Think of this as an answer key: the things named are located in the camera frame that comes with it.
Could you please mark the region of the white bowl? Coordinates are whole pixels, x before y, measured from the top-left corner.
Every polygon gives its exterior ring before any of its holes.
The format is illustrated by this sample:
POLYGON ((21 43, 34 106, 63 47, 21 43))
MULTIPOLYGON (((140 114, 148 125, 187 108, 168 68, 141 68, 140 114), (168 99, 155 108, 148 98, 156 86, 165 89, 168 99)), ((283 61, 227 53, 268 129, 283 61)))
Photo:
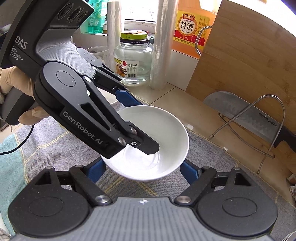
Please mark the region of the white bowl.
POLYGON ((135 126, 137 135, 112 158, 102 158, 114 172, 135 181, 152 181, 174 172, 184 162, 189 136, 174 115, 148 105, 124 108, 118 114, 135 126))

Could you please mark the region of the large clear glass jar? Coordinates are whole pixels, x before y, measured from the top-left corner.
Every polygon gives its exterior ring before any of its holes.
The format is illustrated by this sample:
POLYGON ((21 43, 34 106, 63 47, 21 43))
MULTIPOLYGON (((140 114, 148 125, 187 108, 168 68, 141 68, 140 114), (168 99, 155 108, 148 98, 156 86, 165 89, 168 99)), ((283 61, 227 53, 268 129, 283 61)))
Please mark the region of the large clear glass jar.
POLYGON ((113 51, 116 73, 126 86, 140 86, 151 75, 152 49, 146 31, 133 30, 120 34, 119 45, 113 51))

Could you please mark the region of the glass measuring mug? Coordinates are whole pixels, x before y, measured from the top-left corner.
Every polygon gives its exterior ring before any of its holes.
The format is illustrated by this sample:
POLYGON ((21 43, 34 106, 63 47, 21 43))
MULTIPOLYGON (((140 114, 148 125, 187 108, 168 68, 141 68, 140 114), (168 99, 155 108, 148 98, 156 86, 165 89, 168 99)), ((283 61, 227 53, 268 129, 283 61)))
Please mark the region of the glass measuring mug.
POLYGON ((110 54, 107 46, 95 46, 87 48, 86 50, 100 59, 107 67, 110 67, 110 54))

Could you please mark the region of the grey checked dish mat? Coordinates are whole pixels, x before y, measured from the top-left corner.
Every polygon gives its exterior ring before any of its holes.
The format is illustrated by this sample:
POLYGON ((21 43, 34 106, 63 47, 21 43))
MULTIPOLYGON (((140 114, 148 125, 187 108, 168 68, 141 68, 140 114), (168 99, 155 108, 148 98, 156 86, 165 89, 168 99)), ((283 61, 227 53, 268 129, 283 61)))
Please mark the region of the grey checked dish mat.
POLYGON ((69 169, 99 154, 73 135, 49 157, 29 162, 30 183, 8 209, 17 240, 295 240, 295 208, 238 165, 226 152, 187 131, 186 159, 217 171, 213 191, 195 206, 174 203, 189 183, 180 166, 147 182, 125 178, 108 166, 96 185, 112 204, 89 204, 74 191, 69 169))

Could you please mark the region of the green detergent bottle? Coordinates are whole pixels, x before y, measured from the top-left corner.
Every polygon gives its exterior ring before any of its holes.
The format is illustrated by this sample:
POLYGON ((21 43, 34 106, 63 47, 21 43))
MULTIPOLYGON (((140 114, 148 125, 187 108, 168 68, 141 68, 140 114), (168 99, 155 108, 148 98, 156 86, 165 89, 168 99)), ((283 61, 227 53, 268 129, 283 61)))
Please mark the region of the green detergent bottle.
POLYGON ((87 1, 93 8, 94 12, 87 19, 87 32, 91 34, 102 34, 103 25, 106 22, 107 3, 106 0, 89 0, 87 1))

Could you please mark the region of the plastic wrap roll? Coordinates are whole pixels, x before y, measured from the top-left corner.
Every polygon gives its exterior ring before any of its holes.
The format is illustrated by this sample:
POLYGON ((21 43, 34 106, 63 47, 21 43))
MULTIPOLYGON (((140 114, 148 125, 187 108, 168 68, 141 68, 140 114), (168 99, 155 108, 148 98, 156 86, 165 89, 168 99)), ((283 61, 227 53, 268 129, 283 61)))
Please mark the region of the plastic wrap roll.
POLYGON ((177 10, 177 0, 159 1, 149 80, 149 86, 154 90, 162 90, 166 85, 166 72, 171 57, 177 10))

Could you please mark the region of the teal cloth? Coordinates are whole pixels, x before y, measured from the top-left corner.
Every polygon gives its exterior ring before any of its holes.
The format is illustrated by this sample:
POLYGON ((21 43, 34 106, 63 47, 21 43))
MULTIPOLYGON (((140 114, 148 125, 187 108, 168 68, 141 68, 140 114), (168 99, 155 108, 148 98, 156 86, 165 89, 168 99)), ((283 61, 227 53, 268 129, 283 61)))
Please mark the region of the teal cloth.
POLYGON ((1 143, 1 216, 10 235, 15 231, 8 217, 9 205, 29 181, 25 168, 25 149, 29 146, 21 145, 22 140, 15 133, 1 143))

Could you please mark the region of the thin plastic bag roll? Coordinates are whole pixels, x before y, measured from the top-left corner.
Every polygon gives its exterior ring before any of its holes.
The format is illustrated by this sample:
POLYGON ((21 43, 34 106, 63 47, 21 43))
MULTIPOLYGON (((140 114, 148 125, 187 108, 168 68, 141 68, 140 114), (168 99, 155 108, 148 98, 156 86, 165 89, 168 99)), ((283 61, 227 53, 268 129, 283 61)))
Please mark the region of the thin plastic bag roll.
POLYGON ((113 52, 119 45, 121 32, 125 29, 125 18, 120 1, 107 3, 107 47, 109 49, 109 68, 116 71, 113 52))

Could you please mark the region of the bamboo cutting board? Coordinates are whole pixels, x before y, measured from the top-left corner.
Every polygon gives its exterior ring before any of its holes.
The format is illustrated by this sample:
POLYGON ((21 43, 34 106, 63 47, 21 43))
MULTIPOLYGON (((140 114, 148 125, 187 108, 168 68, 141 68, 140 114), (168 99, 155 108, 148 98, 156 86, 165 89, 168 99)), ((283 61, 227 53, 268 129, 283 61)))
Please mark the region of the bamboo cutting board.
POLYGON ((222 1, 186 91, 229 91, 295 131, 295 14, 281 1, 222 1))

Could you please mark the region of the black handled santoku knife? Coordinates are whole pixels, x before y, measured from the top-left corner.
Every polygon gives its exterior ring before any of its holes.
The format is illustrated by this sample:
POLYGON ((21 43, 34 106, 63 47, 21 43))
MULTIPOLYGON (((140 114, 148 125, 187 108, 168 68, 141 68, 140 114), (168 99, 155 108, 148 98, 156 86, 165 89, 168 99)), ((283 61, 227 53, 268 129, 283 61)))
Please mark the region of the black handled santoku knife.
MULTIPOLYGON (((203 102, 229 119, 250 105, 246 100, 227 91, 213 92, 203 102)), ((281 142, 286 142, 295 151, 295 134, 256 106, 250 107, 234 122, 273 144, 275 148, 281 142)))

